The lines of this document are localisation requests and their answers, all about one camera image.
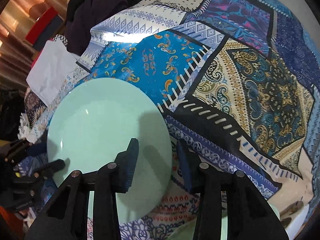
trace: round plate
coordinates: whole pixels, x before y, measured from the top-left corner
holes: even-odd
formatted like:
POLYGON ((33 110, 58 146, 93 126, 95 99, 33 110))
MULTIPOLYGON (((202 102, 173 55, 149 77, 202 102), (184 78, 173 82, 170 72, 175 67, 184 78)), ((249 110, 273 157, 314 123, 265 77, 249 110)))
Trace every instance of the round plate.
MULTIPOLYGON (((132 186, 116 194, 120 223, 139 219, 161 201, 170 180, 172 149, 164 119, 140 89, 114 78, 99 78, 73 89, 57 107, 48 132, 48 159, 65 160, 53 179, 59 186, 73 171, 97 171, 139 141, 132 186)), ((88 216, 92 218, 93 192, 88 216)))

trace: tablecloth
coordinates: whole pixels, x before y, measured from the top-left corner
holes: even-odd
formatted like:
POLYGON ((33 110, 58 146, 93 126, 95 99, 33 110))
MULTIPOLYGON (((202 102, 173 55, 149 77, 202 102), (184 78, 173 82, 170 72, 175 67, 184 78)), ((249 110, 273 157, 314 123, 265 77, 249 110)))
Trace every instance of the tablecloth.
MULTIPOLYGON (((123 239, 164 239, 195 218, 175 145, 184 139, 219 170, 243 170, 281 212, 319 203, 320 69, 316 46, 277 0, 143 0, 91 29, 91 42, 33 126, 35 142, 60 101, 93 78, 139 87, 172 139, 168 191, 150 214, 121 225, 123 239)), ((88 221, 92 239, 92 221, 88 221)))

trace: metal pin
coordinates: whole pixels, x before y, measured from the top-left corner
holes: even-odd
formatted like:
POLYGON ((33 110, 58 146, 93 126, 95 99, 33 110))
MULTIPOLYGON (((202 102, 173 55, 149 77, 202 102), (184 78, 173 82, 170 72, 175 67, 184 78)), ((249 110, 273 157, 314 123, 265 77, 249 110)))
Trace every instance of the metal pin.
POLYGON ((72 173, 71 173, 71 176, 72 177, 78 177, 80 175, 80 171, 78 171, 78 170, 76 170, 76 171, 73 171, 72 173))
POLYGON ((207 168, 209 168, 209 164, 208 164, 208 163, 200 163, 200 164, 199 164, 199 167, 200 167, 201 169, 207 169, 207 168))
POLYGON ((116 163, 108 163, 108 165, 107 165, 107 167, 109 168, 109 169, 114 169, 115 167, 117 166, 117 164, 116 163))
POLYGON ((243 171, 236 171, 236 175, 240 178, 244 177, 244 172, 243 171))

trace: white paper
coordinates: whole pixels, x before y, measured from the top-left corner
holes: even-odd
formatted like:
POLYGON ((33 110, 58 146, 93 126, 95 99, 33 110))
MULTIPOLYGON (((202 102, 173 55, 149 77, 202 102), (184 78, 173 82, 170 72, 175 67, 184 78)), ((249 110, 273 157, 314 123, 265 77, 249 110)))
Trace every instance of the white paper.
POLYGON ((75 57, 67 51, 60 39, 47 41, 27 77, 27 83, 45 105, 49 106, 68 73, 76 67, 75 57))

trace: curtain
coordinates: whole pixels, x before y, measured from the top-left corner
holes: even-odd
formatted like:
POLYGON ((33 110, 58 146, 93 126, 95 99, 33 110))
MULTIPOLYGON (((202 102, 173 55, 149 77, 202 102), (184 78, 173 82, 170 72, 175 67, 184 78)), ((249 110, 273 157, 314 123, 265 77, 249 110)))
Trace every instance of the curtain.
POLYGON ((25 36, 36 20, 49 8, 65 18, 67 0, 10 0, 0 14, 0 86, 26 91, 34 49, 25 36))

